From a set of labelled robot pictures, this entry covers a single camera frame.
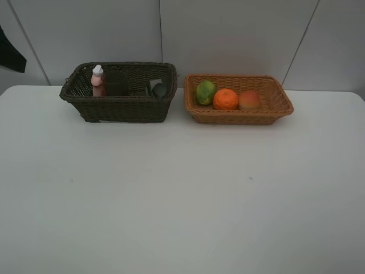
woven basket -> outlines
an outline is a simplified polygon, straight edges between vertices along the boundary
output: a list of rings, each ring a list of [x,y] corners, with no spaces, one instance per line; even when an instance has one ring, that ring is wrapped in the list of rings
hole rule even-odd
[[[196,88],[204,80],[213,82],[218,89],[229,88],[238,94],[256,90],[262,106],[257,110],[242,111],[214,110],[212,105],[199,105],[196,102]],[[204,124],[272,124],[294,111],[282,86],[270,76],[190,74],[185,77],[184,102],[193,119]]]
[[[120,71],[125,75],[128,96],[93,97],[92,69],[101,65],[104,72]],[[147,97],[145,88],[152,79],[162,79],[167,94],[161,101]],[[66,80],[60,97],[71,103],[86,122],[158,123],[165,121],[170,102],[177,88],[174,65],[167,63],[85,63],[78,66]]]

table surface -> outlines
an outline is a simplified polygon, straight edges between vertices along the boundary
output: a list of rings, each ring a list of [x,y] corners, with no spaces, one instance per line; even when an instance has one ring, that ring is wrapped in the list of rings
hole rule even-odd
[[[288,91],[272,126],[86,123],[0,96],[0,272],[365,273],[365,103]]]

green fruit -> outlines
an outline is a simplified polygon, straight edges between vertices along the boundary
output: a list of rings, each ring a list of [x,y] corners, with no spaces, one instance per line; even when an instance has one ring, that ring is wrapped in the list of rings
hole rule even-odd
[[[217,87],[211,81],[203,81],[196,89],[196,101],[199,104],[211,104],[213,102],[214,95],[217,92]]]

bottle cap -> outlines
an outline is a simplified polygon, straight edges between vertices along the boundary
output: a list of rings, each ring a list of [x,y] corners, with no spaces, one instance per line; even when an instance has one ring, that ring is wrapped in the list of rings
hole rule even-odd
[[[101,65],[96,65],[96,67],[94,67],[94,69],[92,70],[92,73],[95,76],[102,76],[104,73],[104,70],[102,69]]]

white wall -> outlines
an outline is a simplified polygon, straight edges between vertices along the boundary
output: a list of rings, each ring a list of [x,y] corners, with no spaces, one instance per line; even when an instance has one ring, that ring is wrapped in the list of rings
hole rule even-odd
[[[365,1],[321,0],[284,82],[365,98]]]
[[[11,44],[27,59],[24,74],[0,67],[0,95],[19,84],[47,85],[46,77],[31,51],[27,40],[6,0],[0,0],[0,25]]]
[[[161,62],[158,0],[11,2],[53,85],[84,62]]]
[[[317,0],[161,0],[164,62],[283,81]]]

